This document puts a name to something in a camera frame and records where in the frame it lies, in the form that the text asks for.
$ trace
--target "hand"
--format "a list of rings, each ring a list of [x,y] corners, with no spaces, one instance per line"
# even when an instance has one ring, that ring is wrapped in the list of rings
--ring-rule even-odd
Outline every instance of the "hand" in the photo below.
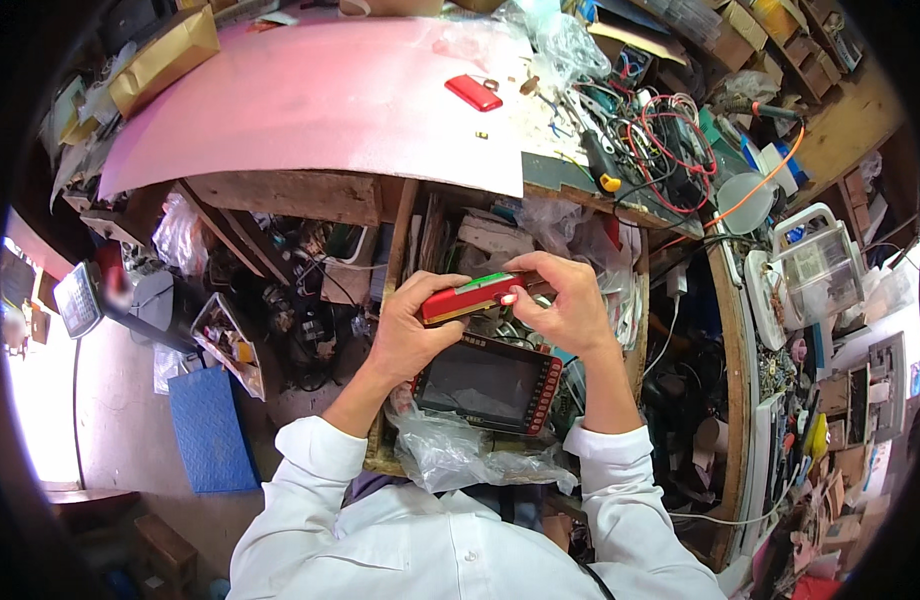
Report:
[[[553,305],[544,309],[524,288],[510,288],[516,294],[516,318],[564,352],[586,360],[618,345],[590,265],[536,251],[514,258],[503,270],[536,271],[557,291]]]
[[[416,317],[434,292],[470,283],[464,274],[433,274],[418,270],[383,303],[380,325],[364,368],[392,389],[414,378],[433,357],[460,341],[466,322],[452,320],[431,329]]]

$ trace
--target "brown paper bag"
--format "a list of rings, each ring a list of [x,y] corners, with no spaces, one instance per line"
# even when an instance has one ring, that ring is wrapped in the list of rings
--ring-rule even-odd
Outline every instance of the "brown paper bag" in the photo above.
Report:
[[[220,41],[211,5],[179,10],[124,65],[110,82],[109,95],[120,114],[129,118],[218,52]]]

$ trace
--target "white shirt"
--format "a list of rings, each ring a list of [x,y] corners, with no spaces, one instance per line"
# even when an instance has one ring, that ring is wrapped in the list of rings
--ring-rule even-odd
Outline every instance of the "white shirt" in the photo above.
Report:
[[[283,427],[275,443],[284,460],[233,551],[228,600],[604,597],[549,538],[459,490],[437,498],[413,484],[386,486],[340,510],[367,440],[319,416]],[[603,435],[578,423],[563,447],[581,459],[592,568],[616,598],[723,598],[673,533],[646,427]]]

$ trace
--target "red phone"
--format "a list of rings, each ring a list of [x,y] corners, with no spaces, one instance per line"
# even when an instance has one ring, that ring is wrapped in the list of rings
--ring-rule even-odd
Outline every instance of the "red phone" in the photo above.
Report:
[[[480,113],[486,113],[503,106],[500,96],[484,87],[482,83],[479,83],[470,75],[454,77],[444,85],[447,90],[466,100],[467,104],[477,109]]]

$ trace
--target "screen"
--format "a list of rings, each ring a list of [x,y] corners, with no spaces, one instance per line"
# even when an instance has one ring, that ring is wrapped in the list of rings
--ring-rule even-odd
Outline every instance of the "screen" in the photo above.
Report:
[[[454,343],[430,364],[418,404],[423,408],[520,425],[543,365]]]

